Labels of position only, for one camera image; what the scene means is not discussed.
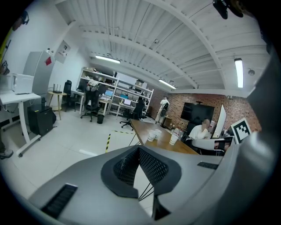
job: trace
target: white floor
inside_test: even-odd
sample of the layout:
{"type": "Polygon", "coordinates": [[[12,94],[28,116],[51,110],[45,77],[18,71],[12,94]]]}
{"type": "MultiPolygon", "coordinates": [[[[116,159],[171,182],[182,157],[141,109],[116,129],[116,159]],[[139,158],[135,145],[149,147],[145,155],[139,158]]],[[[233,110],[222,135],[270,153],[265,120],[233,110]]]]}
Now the white floor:
{"type": "MultiPolygon", "coordinates": [[[[97,124],[96,117],[93,117],[93,122],[90,123],[89,117],[80,118],[78,110],[61,112],[61,120],[57,116],[54,124],[57,127],[27,149],[22,158],[19,158],[15,152],[25,144],[25,140],[20,124],[14,125],[5,132],[1,131],[6,148],[14,151],[11,158],[0,161],[1,173],[12,190],[28,199],[42,184],[74,163],[92,155],[104,154],[109,134],[111,138],[108,151],[127,147],[134,136],[131,133],[135,132],[130,126],[121,128],[120,121],[125,120],[106,115],[103,124],[97,124]]],[[[144,121],[155,122],[151,118],[146,118],[144,121]]],[[[137,142],[136,136],[131,145],[137,142]]],[[[139,195],[148,184],[148,179],[139,167],[134,184],[139,190],[139,195]]],[[[152,214],[152,203],[153,194],[140,201],[149,215],[152,214]]]]}

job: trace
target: wall-mounted tv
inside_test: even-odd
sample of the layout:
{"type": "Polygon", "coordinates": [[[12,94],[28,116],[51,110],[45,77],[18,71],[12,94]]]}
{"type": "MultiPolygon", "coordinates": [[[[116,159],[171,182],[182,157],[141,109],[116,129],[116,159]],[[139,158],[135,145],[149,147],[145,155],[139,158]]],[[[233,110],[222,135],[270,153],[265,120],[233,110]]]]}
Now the wall-mounted tv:
{"type": "Polygon", "coordinates": [[[195,124],[201,124],[204,119],[212,120],[215,107],[185,102],[181,118],[195,124]]]}

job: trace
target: red brick wall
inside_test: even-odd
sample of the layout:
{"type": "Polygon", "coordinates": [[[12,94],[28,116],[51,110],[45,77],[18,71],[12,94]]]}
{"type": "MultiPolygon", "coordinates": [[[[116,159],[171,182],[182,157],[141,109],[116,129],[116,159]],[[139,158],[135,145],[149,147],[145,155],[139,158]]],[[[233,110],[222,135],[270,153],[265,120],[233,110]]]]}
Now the red brick wall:
{"type": "Polygon", "coordinates": [[[228,129],[231,124],[239,121],[242,118],[246,118],[252,131],[260,131],[261,126],[259,121],[248,103],[246,98],[233,97],[232,100],[228,99],[224,95],[218,94],[166,94],[163,91],[154,88],[154,93],[151,99],[150,105],[153,107],[152,118],[155,119],[157,110],[160,107],[160,102],[164,95],[168,96],[170,106],[168,110],[168,116],[172,118],[172,123],[186,128],[188,121],[180,118],[181,112],[185,102],[196,103],[201,101],[203,105],[214,106],[214,114],[212,120],[218,121],[220,115],[221,104],[223,104],[227,113],[227,118],[224,124],[224,128],[228,129]]]}

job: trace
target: plastic cup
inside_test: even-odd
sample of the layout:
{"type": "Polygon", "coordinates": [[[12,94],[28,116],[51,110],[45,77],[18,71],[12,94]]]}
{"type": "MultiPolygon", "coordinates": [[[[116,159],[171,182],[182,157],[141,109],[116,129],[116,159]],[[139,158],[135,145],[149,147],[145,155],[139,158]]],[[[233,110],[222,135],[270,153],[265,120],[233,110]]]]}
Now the plastic cup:
{"type": "Polygon", "coordinates": [[[155,130],[155,132],[156,132],[155,139],[156,139],[156,140],[158,140],[158,139],[159,139],[159,137],[160,137],[160,135],[161,135],[161,133],[162,133],[162,131],[160,131],[160,130],[156,129],[156,130],[155,130]]]}
{"type": "Polygon", "coordinates": [[[170,145],[174,145],[179,137],[176,135],[171,136],[170,145]]]}
{"type": "Polygon", "coordinates": [[[156,132],[153,130],[150,130],[149,135],[148,135],[148,141],[150,141],[150,142],[153,141],[155,136],[156,136],[156,132]]]}

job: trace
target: white ceiling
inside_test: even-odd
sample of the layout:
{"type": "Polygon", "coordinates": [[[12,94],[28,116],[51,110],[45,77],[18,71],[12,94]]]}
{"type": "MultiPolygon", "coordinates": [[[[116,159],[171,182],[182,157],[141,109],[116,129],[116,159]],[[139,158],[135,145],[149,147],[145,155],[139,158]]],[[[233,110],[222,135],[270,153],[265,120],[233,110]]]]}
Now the white ceiling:
{"type": "MultiPolygon", "coordinates": [[[[268,63],[255,19],[230,11],[224,20],[211,0],[57,0],[69,24],[77,21],[89,56],[121,60],[152,84],[173,81],[175,93],[198,88],[245,93],[268,63]],[[244,88],[237,87],[234,58],[242,58],[244,88]],[[249,76],[249,69],[256,73],[249,76]]],[[[115,69],[114,63],[99,63],[115,69]]]]}

